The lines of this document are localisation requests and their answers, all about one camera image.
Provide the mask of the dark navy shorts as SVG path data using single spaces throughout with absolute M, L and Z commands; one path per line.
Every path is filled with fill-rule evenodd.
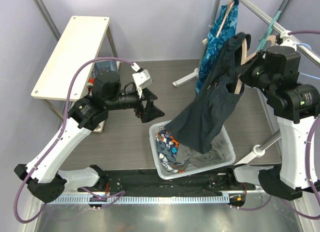
M 201 154 L 211 150 L 213 138 L 219 134 L 244 92 L 242 88 L 238 94 L 235 93 L 236 67 L 241 63 L 244 40 L 250 45 L 251 35 L 239 32 L 223 44 L 192 103 L 166 124 L 165 129 L 180 144 Z

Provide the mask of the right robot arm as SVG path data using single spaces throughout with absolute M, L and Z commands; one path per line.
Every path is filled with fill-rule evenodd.
M 238 161 L 226 185 L 233 190 L 243 183 L 255 184 L 269 195 L 292 201 L 304 192 L 317 194 L 320 182 L 315 172 L 314 133 L 320 122 L 319 91 L 298 83 L 301 56 L 294 46 L 271 46 L 237 68 L 241 82 L 259 89 L 277 118 L 279 130 Z M 279 166 L 250 166 L 250 161 L 281 142 Z

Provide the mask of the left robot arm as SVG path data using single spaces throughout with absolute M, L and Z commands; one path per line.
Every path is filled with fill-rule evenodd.
M 97 165 L 73 171 L 62 171 L 60 167 L 74 148 L 108 118 L 109 111 L 133 109 L 143 123 L 164 116 L 154 105 L 157 96 L 148 89 L 152 83 L 149 72 L 139 69 L 132 77 L 132 90 L 127 91 L 121 87 L 117 72 L 101 72 L 89 93 L 69 110 L 66 125 L 61 128 L 63 134 L 55 135 L 31 162 L 16 166 L 14 172 L 26 180 L 33 196 L 50 203 L 73 189 L 89 187 L 100 192 L 106 187 L 107 177 Z

